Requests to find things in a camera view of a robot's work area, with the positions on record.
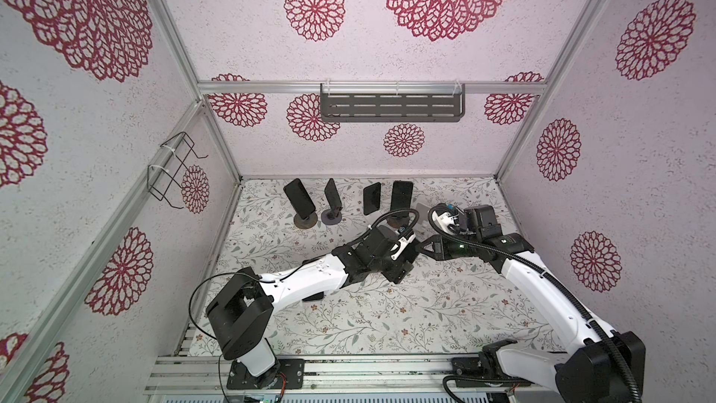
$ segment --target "smartphone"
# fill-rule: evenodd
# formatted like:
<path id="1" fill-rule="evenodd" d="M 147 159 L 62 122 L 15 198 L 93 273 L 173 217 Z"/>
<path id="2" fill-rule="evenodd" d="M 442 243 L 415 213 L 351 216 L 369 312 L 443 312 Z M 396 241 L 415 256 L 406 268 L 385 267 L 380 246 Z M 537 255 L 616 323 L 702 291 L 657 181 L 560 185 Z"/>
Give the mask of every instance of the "smartphone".
<path id="1" fill-rule="evenodd" d="M 296 178 L 289 182 L 283 188 L 283 192 L 286 193 L 293 209 L 301 218 L 307 219 L 311 213 L 316 211 L 316 206 L 300 179 Z"/>
<path id="2" fill-rule="evenodd" d="M 380 209 L 380 182 L 363 189 L 363 215 L 370 215 Z"/>
<path id="3" fill-rule="evenodd" d="M 395 181 L 393 182 L 393 193 L 390 197 L 390 210 L 405 209 L 410 207 L 412 200 L 412 182 Z M 407 217 L 408 213 L 396 215 L 396 218 Z"/>

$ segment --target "floral tablecloth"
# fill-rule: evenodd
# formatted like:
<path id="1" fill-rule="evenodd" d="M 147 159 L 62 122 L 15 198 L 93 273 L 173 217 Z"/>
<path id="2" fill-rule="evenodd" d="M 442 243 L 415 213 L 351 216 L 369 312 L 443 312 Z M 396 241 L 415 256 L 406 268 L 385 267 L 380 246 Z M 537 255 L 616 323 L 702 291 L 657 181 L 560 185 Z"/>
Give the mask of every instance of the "floral tablecloth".
<path id="1" fill-rule="evenodd" d="M 395 179 L 335 179 L 343 222 L 298 229 L 283 186 L 288 180 L 245 182 L 216 273 L 251 266 L 256 273 L 281 271 L 353 240 L 389 210 Z M 493 179 L 406 179 L 415 183 L 413 203 L 460 206 L 490 204 L 504 233 L 514 221 Z M 326 179 L 303 179 L 317 212 L 327 208 Z M 363 215 L 363 188 L 382 183 L 381 208 Z M 418 227 L 418 239 L 432 235 Z M 535 349 L 560 350 L 552 328 L 513 285 L 479 259 L 435 262 L 419 256 L 399 285 L 373 274 L 362 283 L 334 291 L 315 303 L 299 302 L 273 314 L 266 337 L 276 354 L 405 354 L 476 352 L 481 345 L 510 337 Z M 228 277 L 211 282 L 206 303 Z M 205 316 L 199 326 L 211 332 Z M 216 341 L 194 337 L 190 356 L 216 356 Z"/>

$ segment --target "black wire hook rack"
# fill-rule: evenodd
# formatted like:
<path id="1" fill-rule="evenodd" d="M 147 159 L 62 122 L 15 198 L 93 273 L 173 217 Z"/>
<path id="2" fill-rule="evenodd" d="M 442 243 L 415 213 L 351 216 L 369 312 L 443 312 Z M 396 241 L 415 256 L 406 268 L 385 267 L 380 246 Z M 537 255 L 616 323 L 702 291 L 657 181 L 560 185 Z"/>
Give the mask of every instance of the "black wire hook rack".
<path id="1" fill-rule="evenodd" d="M 183 157 L 180 157 L 177 154 L 177 150 L 182 145 L 182 142 L 186 144 L 189 149 L 186 151 L 186 154 L 184 154 Z M 152 196 L 157 198 L 157 200 L 166 201 L 174 209 L 184 209 L 184 207 L 178 207 L 172 204 L 167 197 L 167 192 L 169 191 L 169 187 L 171 187 L 172 184 L 177 184 L 180 189 L 182 188 L 181 184 L 177 182 L 176 176 L 179 174 L 180 171 L 182 171 L 182 167 L 184 167 L 184 170 L 189 170 L 189 167 L 185 163 L 186 159 L 189 157 L 190 154 L 193 154 L 194 157 L 196 157 L 197 159 L 206 159 L 207 157 L 209 157 L 208 154 L 206 156 L 199 156 L 198 154 L 196 154 L 196 151 L 194 151 L 194 146 L 195 143 L 193 139 L 189 136 L 189 134 L 184 131 L 176 133 L 174 136 L 170 137 L 160 145 L 160 148 L 166 148 L 172 152 L 172 155 L 169 157 L 169 159 L 167 159 L 167 161 L 164 162 L 163 165 L 151 164 L 147 166 L 147 191 L 151 193 Z M 176 158 L 179 161 L 179 166 L 177 166 L 177 169 L 174 173 L 170 172 L 167 169 L 167 165 L 172 158 Z M 156 169 L 159 169 L 159 175 L 157 175 L 152 181 L 151 176 L 156 171 Z M 156 184 L 165 175 L 169 177 L 169 183 L 164 188 L 164 190 L 160 190 L 156 187 Z"/>

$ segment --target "robotic arm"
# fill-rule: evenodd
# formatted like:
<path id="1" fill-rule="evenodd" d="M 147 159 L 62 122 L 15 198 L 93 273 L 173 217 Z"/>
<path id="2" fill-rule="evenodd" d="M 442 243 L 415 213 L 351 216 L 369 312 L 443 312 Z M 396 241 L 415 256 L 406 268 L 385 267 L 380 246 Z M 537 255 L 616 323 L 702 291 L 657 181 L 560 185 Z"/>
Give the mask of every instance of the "robotic arm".
<path id="1" fill-rule="evenodd" d="M 398 231 L 379 225 L 405 212 L 414 218 Z M 528 297 L 566 352 L 537 351 L 525 343 L 502 340 L 483 347 L 472 377 L 493 382 L 519 377 L 559 392 L 568 403 L 640 401 L 641 340 L 631 332 L 616 332 L 584 307 L 521 235 L 503 235 L 491 206 L 433 207 L 427 220 L 438 235 L 422 243 L 412 232 L 419 216 L 413 209 L 388 212 L 354 241 L 298 268 L 260 276 L 251 268 L 238 271 L 206 309 L 224 357 L 243 363 L 257 387 L 268 386 L 279 369 L 264 339 L 273 311 L 298 300 L 320 300 L 325 292 L 362 282 L 370 273 L 381 273 L 398 284 L 420 254 L 436 261 L 479 257 Z"/>

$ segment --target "leaf pattern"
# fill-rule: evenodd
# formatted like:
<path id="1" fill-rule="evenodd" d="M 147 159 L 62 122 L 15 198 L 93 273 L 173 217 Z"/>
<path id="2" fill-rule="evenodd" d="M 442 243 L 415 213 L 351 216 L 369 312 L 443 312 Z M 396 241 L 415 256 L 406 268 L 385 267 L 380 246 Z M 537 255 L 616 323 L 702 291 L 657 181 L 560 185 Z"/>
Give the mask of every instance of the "leaf pattern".
<path id="1" fill-rule="evenodd" d="M 308 258 L 330 253 L 353 240 L 389 210 L 394 179 L 382 179 L 381 208 L 363 215 L 363 188 L 380 179 L 336 179 L 344 204 L 338 225 L 298 229 L 283 193 L 288 180 L 246 181 L 224 241 L 216 273 L 251 266 L 256 273 L 286 270 Z M 408 179 L 415 183 L 413 204 L 438 202 L 495 208 L 504 233 L 516 231 L 505 201 L 491 178 Z M 319 213 L 327 207 L 325 179 L 303 179 Z M 432 228 L 417 226 L 424 240 Z M 534 349 L 561 347 L 552 328 L 511 283 L 479 259 L 435 262 L 419 256 L 399 285 L 373 274 L 334 291 L 318 302 L 296 303 L 274 313 L 266 337 L 276 354 L 396 354 L 476 352 L 502 338 L 527 341 Z M 229 280 L 210 283 L 206 304 Z M 211 332 L 205 316 L 199 320 Z M 216 341 L 195 338 L 192 356 L 219 355 Z"/>

